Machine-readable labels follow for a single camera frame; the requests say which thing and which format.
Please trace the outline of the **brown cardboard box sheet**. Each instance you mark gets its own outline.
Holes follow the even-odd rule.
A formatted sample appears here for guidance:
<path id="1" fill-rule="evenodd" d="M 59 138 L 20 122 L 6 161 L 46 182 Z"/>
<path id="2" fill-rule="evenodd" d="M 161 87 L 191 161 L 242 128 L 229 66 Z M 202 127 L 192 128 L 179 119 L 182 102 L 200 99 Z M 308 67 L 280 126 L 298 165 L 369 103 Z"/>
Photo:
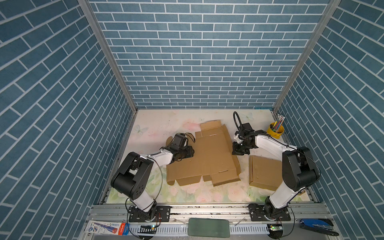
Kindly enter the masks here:
<path id="1" fill-rule="evenodd" d="M 276 191 L 282 184 L 301 191 L 300 181 L 294 174 L 299 173 L 299 167 L 294 167 L 288 160 L 278 161 L 259 156 L 249 157 L 249 184 L 253 187 Z"/>

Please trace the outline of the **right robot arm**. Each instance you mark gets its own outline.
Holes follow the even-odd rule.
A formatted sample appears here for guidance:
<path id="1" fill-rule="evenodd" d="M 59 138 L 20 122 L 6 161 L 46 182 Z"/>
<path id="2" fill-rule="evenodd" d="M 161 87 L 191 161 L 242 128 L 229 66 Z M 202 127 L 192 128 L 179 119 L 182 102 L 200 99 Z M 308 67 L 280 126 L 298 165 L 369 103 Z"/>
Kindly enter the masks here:
<path id="1" fill-rule="evenodd" d="M 234 135 L 233 155 L 245 155 L 250 149 L 261 148 L 282 162 L 283 182 L 266 198 L 262 218 L 275 221 L 288 213 L 288 204 L 298 193 L 317 182 L 321 171 L 313 160 L 311 150 L 282 143 L 266 133 L 252 133 L 245 137 Z"/>

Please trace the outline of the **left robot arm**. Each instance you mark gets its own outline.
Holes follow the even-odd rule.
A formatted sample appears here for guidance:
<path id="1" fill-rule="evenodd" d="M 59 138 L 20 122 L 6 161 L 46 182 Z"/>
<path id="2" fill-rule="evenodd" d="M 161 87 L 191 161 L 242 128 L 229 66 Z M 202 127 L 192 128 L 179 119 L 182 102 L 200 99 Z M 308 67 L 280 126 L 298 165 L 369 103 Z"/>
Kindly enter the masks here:
<path id="1" fill-rule="evenodd" d="M 152 170 L 170 165 L 183 159 L 192 158 L 194 149 L 191 146 L 176 149 L 162 148 L 151 155 L 129 153 L 111 179 L 111 187 L 124 194 L 135 205 L 139 216 L 146 221 L 152 220 L 156 214 L 157 201 L 146 192 Z"/>

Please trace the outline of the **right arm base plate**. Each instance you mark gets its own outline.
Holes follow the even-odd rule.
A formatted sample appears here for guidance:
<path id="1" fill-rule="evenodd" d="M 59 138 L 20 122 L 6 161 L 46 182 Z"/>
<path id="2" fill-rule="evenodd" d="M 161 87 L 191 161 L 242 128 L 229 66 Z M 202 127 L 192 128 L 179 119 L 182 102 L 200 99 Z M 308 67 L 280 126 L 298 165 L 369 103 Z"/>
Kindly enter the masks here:
<path id="1" fill-rule="evenodd" d="M 291 221 L 291 216 L 287 207 L 284 207 L 282 209 L 275 209 L 272 204 L 249 204 L 248 210 L 252 222 Z"/>

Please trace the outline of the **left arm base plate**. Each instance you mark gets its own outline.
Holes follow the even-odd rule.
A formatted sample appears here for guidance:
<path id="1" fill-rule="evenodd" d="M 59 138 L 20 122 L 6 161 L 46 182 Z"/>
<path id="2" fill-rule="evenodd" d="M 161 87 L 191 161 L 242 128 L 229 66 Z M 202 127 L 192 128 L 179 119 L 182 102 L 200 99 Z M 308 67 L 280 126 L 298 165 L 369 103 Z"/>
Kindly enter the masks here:
<path id="1" fill-rule="evenodd" d="M 144 212 L 136 206 L 130 206 L 128 221 L 130 223 L 169 222 L 171 209 L 171 206 L 156 206 L 156 208 L 151 207 L 148 212 Z"/>

